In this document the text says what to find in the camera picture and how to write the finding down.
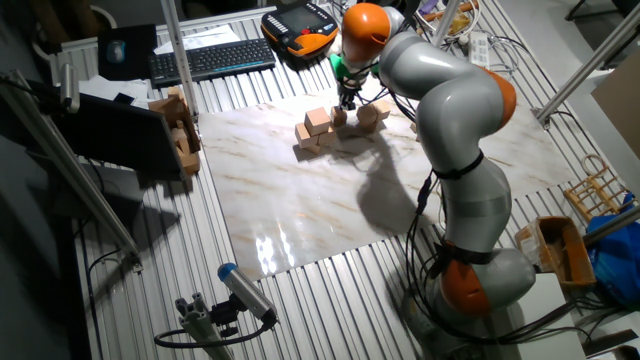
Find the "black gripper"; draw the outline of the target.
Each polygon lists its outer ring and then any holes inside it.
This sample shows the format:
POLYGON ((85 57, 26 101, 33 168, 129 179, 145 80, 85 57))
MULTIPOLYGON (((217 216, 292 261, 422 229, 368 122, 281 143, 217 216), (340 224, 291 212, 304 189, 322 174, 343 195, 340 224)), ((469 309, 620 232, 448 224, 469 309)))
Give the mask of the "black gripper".
POLYGON ((358 84, 349 84, 345 82, 340 82, 338 84, 338 97, 339 97, 339 108, 340 110, 346 111, 355 110, 356 104, 354 102, 354 98, 359 94, 361 90, 361 86, 358 84))

